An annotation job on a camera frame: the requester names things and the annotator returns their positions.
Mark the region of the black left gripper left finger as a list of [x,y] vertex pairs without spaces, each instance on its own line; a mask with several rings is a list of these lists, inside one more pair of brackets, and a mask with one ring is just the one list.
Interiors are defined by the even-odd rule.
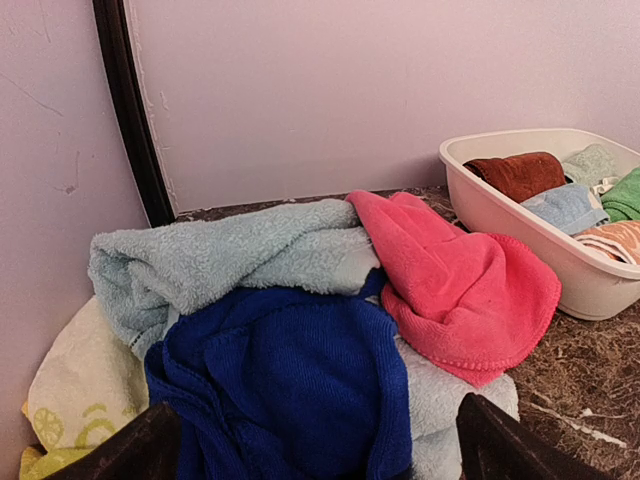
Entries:
[[165,402],[156,404],[88,455],[51,474],[51,479],[174,479],[181,420]]

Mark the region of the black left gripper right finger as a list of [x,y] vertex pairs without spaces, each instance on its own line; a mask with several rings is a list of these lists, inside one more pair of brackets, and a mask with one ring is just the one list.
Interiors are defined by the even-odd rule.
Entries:
[[456,417],[467,479],[601,480],[609,476],[551,447],[485,397],[468,393]]

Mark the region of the large light blue towel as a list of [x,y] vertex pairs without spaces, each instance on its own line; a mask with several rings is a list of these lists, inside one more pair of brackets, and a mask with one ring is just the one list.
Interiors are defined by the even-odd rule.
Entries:
[[[114,333],[142,359],[179,315],[219,301],[236,287],[301,287],[355,299],[381,268],[353,206],[342,200],[283,204],[213,222],[175,223],[99,234],[89,276]],[[454,414],[464,394],[484,393],[518,419],[513,380],[480,390],[395,339],[408,369],[412,479],[462,474]]]

